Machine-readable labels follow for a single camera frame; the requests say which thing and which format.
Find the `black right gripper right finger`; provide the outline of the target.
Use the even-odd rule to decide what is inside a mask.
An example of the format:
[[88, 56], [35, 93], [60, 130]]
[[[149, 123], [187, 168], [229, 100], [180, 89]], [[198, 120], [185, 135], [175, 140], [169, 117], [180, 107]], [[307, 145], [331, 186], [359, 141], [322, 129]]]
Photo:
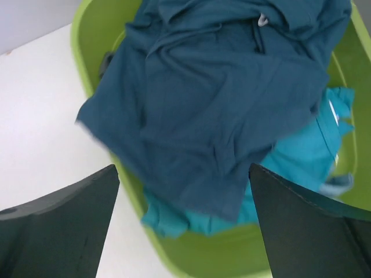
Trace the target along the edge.
[[370, 211], [258, 164], [251, 165], [249, 178], [273, 277], [370, 277]]

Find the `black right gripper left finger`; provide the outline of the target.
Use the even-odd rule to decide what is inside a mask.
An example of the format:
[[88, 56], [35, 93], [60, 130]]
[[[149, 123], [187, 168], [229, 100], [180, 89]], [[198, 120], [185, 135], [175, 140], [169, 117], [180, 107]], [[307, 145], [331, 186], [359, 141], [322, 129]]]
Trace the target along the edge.
[[1, 211], [1, 277], [96, 277], [117, 199], [111, 164]]

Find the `dark blue t shirt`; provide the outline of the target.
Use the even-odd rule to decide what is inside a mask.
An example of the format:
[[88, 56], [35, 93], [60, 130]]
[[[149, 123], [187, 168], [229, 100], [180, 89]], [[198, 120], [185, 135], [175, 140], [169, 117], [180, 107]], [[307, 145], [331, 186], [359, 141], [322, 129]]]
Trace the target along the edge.
[[158, 198], [236, 221], [249, 167], [318, 112], [350, 1], [143, 1], [81, 122]]

